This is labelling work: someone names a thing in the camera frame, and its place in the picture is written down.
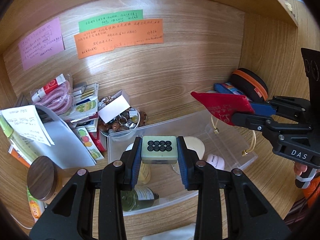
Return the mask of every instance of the walnut wooden lid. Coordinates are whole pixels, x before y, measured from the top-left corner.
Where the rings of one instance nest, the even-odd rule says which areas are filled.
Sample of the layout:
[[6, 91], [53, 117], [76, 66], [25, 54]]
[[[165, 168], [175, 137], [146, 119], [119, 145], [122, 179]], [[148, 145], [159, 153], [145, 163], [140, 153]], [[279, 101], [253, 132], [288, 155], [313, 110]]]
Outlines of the walnut wooden lid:
[[52, 197], [58, 184], [57, 165], [46, 156], [40, 156], [31, 164], [27, 185], [31, 195], [41, 201]]

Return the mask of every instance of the orange fabric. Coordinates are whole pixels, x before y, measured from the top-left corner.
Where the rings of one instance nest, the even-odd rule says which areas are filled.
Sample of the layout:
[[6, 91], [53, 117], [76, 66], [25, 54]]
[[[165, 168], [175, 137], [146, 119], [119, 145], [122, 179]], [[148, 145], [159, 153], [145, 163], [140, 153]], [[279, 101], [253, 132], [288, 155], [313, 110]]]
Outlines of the orange fabric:
[[[309, 187], [302, 189], [306, 199], [316, 190], [316, 187], [318, 186], [319, 182], [320, 182], [320, 177], [317, 177], [310, 182]], [[319, 195], [320, 195], [320, 187], [317, 189], [317, 192], [315, 192], [313, 196], [308, 200], [308, 207], [311, 207], [313, 205], [313, 203], [316, 201]]]
[[245, 80], [247, 80], [249, 83], [251, 83], [256, 89], [258, 89], [261, 93], [261, 95], [263, 96], [263, 99], [266, 101], [268, 98], [268, 93], [266, 92], [266, 90], [264, 89], [264, 87], [258, 82], [256, 81], [252, 76], [248, 75], [247, 73], [244, 73], [243, 71], [237, 69], [233, 72], [233, 74], [236, 74], [242, 78], [244, 78]]

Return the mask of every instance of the pink sticky note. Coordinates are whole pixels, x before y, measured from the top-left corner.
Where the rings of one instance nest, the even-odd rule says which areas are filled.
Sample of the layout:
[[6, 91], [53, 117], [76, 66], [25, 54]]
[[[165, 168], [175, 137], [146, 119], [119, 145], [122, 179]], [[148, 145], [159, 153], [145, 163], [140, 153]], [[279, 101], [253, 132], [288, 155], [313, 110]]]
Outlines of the pink sticky note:
[[27, 70], [64, 50], [59, 18], [44, 24], [19, 43], [22, 67]]

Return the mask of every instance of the green bottle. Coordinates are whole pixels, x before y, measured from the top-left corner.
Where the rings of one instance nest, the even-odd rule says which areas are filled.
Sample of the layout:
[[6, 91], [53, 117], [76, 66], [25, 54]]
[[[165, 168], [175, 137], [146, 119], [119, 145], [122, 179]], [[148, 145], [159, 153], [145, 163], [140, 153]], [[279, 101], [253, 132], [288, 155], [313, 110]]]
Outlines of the green bottle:
[[143, 186], [136, 186], [132, 191], [121, 191], [121, 203], [123, 211], [132, 211], [148, 208], [153, 205], [159, 195], [151, 189]]

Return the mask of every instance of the pink rope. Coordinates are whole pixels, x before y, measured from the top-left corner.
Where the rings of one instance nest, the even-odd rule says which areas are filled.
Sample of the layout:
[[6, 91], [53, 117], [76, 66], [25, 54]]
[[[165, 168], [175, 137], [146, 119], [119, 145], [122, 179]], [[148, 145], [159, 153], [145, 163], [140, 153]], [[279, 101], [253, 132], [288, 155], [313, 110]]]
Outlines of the pink rope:
[[35, 105], [45, 106], [57, 115], [64, 114], [73, 106], [73, 96], [70, 93], [70, 83], [66, 80], [63, 84], [52, 90]]

